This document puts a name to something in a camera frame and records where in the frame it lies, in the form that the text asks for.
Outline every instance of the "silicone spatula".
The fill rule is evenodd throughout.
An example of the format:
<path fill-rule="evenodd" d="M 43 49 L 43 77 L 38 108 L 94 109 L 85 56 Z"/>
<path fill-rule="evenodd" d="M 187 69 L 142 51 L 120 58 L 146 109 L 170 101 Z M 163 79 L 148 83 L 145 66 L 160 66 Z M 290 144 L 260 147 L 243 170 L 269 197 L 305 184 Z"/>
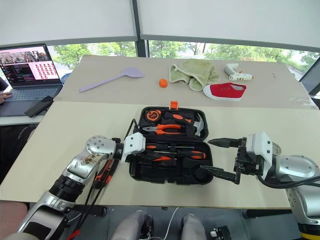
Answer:
<path fill-rule="evenodd" d="M 84 87 L 84 88 L 81 88 L 78 90 L 79 93 L 81 92 L 84 92 L 84 91 L 88 91 L 90 89 L 93 89 L 93 88 L 96 88 L 102 84 L 105 84 L 105 83 L 108 83 L 112 80 L 116 80 L 122 76 L 128 76 L 130 78 L 143 78 L 145 75 L 136 67 L 127 67 L 125 68 L 119 75 L 113 77 L 113 78 L 109 78 L 107 80 L 103 80 L 101 82 L 98 82 L 98 83 L 94 83 L 94 84 L 91 84 L 87 87 Z"/>

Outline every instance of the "screen display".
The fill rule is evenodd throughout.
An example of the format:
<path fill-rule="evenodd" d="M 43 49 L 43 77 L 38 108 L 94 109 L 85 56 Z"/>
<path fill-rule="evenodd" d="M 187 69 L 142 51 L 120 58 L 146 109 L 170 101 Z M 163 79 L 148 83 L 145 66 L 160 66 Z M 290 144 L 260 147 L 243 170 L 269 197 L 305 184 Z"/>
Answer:
<path fill-rule="evenodd" d="M 12 86 L 60 83 L 45 44 L 0 48 L 0 68 Z"/>

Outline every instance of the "red shoe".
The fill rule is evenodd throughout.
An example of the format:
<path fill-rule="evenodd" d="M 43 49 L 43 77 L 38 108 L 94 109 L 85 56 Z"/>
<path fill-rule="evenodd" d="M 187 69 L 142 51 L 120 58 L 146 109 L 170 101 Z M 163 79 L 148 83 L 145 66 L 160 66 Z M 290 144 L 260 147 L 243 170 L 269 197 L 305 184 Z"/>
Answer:
<path fill-rule="evenodd" d="M 210 99 L 236 102 L 242 99 L 246 88 L 246 85 L 228 82 L 207 85 L 203 88 L 203 93 Z"/>

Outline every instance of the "white cable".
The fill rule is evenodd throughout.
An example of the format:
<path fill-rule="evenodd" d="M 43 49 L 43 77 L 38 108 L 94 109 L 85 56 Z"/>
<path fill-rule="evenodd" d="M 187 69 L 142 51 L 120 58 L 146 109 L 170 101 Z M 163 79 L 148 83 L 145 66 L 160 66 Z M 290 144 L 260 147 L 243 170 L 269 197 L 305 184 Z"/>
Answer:
<path fill-rule="evenodd" d="M 175 215 L 176 211 L 178 210 L 178 208 L 179 208 L 179 207 L 177 207 L 177 208 L 174 210 L 173 214 L 172 214 L 172 217 L 171 217 L 170 222 L 169 222 L 169 225 L 168 225 L 168 229 L 166 230 L 166 234 L 165 234 L 165 237 L 164 237 L 163 240 L 166 240 L 166 238 L 167 238 L 167 236 L 168 236 L 168 232 L 169 232 L 169 228 L 170 228 L 170 225 L 171 225 L 171 221 L 172 221 L 172 219 L 174 218 L 174 215 Z"/>
<path fill-rule="evenodd" d="M 77 219 L 78 217 L 80 217 L 81 213 L 79 213 L 77 216 L 75 216 L 74 218 L 72 218 L 71 220 L 68 221 L 68 223 L 72 222 L 73 220 Z"/>
<path fill-rule="evenodd" d="M 171 219 L 170 219 L 168 228 L 167 228 L 167 230 L 166 230 L 166 234 L 165 234 L 165 236 L 164 236 L 163 239 L 162 239 L 161 237 L 158 237 L 158 236 L 152 236 L 152 237 L 145 238 L 145 239 L 142 239 L 142 240 L 149 240 L 149 239 L 161 239 L 161 240 L 166 240 L 166 238 L 167 238 L 167 236 L 168 236 L 168 233 L 169 233 L 169 229 L 170 229 L 170 225 L 171 225 L 172 219 L 174 218 L 174 215 L 175 215 L 176 211 L 178 210 L 178 208 L 179 208 L 179 207 L 177 207 L 177 208 L 174 210 L 174 212 L 173 212 L 173 214 L 172 214 L 172 216 L 171 216 Z"/>

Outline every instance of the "tool case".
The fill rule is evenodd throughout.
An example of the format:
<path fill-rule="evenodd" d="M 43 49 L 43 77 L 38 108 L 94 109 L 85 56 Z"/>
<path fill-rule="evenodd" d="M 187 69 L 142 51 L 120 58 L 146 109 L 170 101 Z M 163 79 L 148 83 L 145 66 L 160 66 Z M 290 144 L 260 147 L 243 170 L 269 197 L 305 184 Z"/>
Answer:
<path fill-rule="evenodd" d="M 182 116 L 188 123 L 191 120 L 191 123 L 184 124 L 181 119 L 172 117 L 172 114 L 175 114 L 175 117 L 176 115 Z M 193 122 L 199 123 L 201 119 L 203 125 L 198 136 L 195 135 L 197 128 L 193 126 Z M 171 126 L 172 124 L 180 125 L 181 128 L 162 130 L 169 134 L 157 134 L 155 131 L 144 130 L 158 125 Z M 148 106 L 142 110 L 138 125 L 134 127 L 133 132 L 143 134 L 146 146 L 145 152 L 130 154 L 126 158 L 126 162 L 130 162 L 129 173 L 135 180 L 159 184 L 167 181 L 177 185 L 204 185 L 212 181 L 213 176 L 200 168 L 200 165 L 213 165 L 210 147 L 203 142 L 209 131 L 206 116 L 202 111 L 178 108 L 177 102 L 171 102 L 170 107 Z M 161 149 L 164 145 L 167 145 L 168 148 Z M 194 153 L 190 153 L 192 151 L 201 154 L 193 156 Z M 158 160 L 160 156 L 170 160 Z"/>

